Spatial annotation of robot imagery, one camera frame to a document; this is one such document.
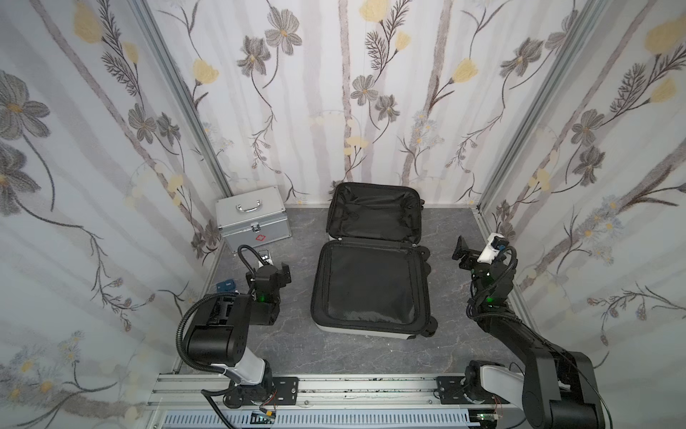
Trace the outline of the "white hard-shell suitcase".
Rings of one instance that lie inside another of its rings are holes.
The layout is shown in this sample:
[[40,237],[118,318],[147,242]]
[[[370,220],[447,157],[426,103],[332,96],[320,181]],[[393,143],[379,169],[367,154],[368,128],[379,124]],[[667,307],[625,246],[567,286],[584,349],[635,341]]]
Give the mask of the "white hard-shell suitcase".
[[310,307],[320,330],[402,340],[434,336],[423,204],[409,187],[336,186]]

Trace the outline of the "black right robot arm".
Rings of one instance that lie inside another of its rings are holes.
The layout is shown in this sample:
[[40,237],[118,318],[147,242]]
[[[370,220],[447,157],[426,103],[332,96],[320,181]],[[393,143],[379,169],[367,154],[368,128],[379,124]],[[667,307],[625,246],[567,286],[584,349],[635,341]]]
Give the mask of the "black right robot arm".
[[547,340],[507,305],[518,264],[509,241],[493,233],[483,250],[473,250],[459,237],[452,257],[471,276],[466,316],[523,363],[516,373],[497,363],[471,361],[464,372],[464,397],[505,400],[523,411],[532,428],[614,427],[591,360]]

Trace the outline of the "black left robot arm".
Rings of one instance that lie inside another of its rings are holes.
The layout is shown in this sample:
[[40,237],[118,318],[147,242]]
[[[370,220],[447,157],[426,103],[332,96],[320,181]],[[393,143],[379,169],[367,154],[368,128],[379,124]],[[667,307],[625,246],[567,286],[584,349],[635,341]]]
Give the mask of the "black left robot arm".
[[248,245],[240,245],[237,256],[248,270],[248,291],[201,298],[182,316],[175,334],[177,353],[186,366],[229,379],[223,390],[200,391],[227,428],[233,425],[219,408],[217,397],[229,409],[238,409],[246,401],[257,402],[263,409],[276,398],[271,365],[248,348],[248,331],[252,325],[275,323],[280,290],[291,283],[288,265],[277,267]]

